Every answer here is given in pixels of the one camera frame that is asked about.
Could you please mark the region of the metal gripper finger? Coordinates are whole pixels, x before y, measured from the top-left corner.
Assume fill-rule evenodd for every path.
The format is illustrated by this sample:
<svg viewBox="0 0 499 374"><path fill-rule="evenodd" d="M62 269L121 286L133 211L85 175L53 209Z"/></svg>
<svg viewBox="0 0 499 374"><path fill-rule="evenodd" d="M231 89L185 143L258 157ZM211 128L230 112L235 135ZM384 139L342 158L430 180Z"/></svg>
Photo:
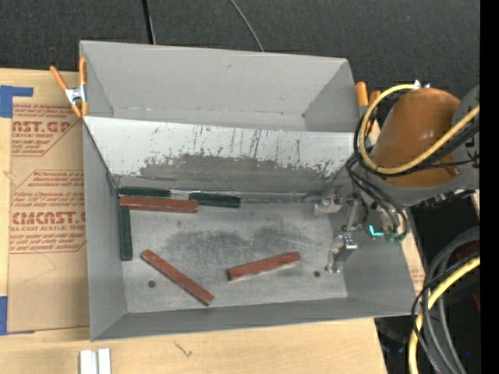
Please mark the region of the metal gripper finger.
<svg viewBox="0 0 499 374"><path fill-rule="evenodd" d="M338 213L343 207L341 195L337 192L323 194L314 203L313 212L315 215L325 215Z"/></svg>
<svg viewBox="0 0 499 374"><path fill-rule="evenodd" d="M328 273L342 273L345 262L358 249L351 235L337 235L334 237L327 253L325 271Z"/></svg>

